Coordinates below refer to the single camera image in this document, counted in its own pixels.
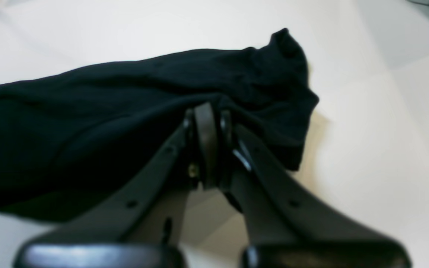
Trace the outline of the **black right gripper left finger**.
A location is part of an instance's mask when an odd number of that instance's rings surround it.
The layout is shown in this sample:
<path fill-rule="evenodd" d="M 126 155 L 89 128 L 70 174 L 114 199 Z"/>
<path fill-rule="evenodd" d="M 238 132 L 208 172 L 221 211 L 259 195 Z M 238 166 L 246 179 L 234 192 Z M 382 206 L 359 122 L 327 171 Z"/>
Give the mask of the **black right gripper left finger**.
<path fill-rule="evenodd" d="M 15 268 L 186 268 L 177 247 L 188 196 L 212 186 L 216 117 L 187 109 L 153 158 L 124 187 L 75 220 L 25 243 Z"/>

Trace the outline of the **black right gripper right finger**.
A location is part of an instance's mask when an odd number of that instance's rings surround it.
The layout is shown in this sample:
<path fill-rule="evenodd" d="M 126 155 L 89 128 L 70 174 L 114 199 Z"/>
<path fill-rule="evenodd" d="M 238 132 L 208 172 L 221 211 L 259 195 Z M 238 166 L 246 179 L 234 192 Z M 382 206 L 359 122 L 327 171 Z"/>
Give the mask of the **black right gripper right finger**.
<path fill-rule="evenodd" d="M 230 168 L 224 189 L 248 231 L 242 268 L 410 268 L 400 242 L 349 218 L 288 175 L 231 112 L 220 114 Z"/>

